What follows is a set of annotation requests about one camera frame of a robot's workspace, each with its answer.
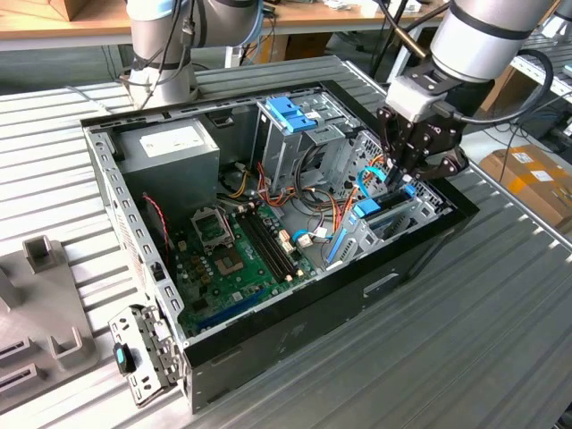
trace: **blue clip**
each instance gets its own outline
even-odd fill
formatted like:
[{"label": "blue clip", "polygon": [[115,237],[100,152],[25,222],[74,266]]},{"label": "blue clip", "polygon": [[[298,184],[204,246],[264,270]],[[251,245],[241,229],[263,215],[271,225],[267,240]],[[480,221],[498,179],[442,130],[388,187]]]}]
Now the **blue clip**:
[{"label": "blue clip", "polygon": [[405,185],[405,191],[409,194],[410,197],[415,196],[415,186],[411,184]]},{"label": "blue clip", "polygon": [[308,119],[298,105],[292,103],[287,97],[269,98],[266,107],[278,121],[282,122],[289,132],[312,130],[317,122]]},{"label": "blue clip", "polygon": [[379,204],[377,204],[371,198],[359,201],[354,205],[354,213],[357,215],[357,217],[360,218],[370,215],[371,213],[375,213],[381,209],[382,208],[379,206]]},{"label": "blue clip", "polygon": [[343,241],[343,238],[346,236],[347,233],[348,233],[348,231],[345,228],[343,230],[341,230],[340,235],[338,236],[338,239],[336,240],[336,243],[333,245],[333,248],[332,248],[332,251],[330,252],[330,255],[328,255],[328,264],[330,264],[332,262],[333,257],[336,256],[336,252],[340,248],[341,242]]}]

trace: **aluminum extrusion table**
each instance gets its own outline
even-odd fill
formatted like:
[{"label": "aluminum extrusion table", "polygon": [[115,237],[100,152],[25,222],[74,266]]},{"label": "aluminum extrusion table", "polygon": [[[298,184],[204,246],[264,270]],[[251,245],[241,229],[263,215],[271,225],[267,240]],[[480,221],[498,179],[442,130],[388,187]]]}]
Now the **aluminum extrusion table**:
[{"label": "aluminum extrusion table", "polygon": [[[198,74],[208,97],[333,79],[373,111],[383,95],[324,57]],[[81,89],[112,112],[115,84]],[[572,400],[572,246],[476,167],[453,182],[481,211],[427,269],[377,306],[192,416],[178,390],[143,409],[112,357],[107,320],[137,301],[68,89],[0,97],[0,252],[63,242],[104,359],[0,416],[0,427],[549,428]]]}]

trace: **blue drive bracket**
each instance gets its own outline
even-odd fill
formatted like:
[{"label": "blue drive bracket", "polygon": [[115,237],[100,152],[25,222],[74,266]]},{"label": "blue drive bracket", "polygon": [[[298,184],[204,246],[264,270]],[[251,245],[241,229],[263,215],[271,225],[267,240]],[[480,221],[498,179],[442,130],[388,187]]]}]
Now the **blue drive bracket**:
[{"label": "blue drive bracket", "polygon": [[289,132],[312,130],[317,126],[316,121],[308,119],[302,109],[287,97],[269,98],[266,100],[266,107]]}]

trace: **green circuit board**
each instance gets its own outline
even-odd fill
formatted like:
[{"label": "green circuit board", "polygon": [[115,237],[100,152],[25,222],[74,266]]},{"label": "green circuit board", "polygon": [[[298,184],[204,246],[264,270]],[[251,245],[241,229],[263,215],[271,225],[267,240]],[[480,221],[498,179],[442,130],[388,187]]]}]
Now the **green circuit board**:
[{"label": "green circuit board", "polygon": [[[188,335],[222,323],[315,275],[311,263],[295,251],[287,258],[297,274],[290,281],[276,279],[234,216],[226,216],[235,239],[230,247],[220,246],[206,253],[190,221],[173,237],[177,248],[177,290],[185,306],[179,322]],[[272,210],[261,206],[256,216],[280,244],[277,231],[282,226]]]}]

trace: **chip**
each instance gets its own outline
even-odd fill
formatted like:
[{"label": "chip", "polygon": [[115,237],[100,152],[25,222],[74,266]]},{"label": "chip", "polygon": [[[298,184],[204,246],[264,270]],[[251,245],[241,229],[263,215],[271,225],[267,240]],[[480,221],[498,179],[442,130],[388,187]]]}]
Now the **chip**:
[{"label": "chip", "polygon": [[244,263],[236,248],[217,249],[213,260],[221,275],[229,275],[244,268]]}]

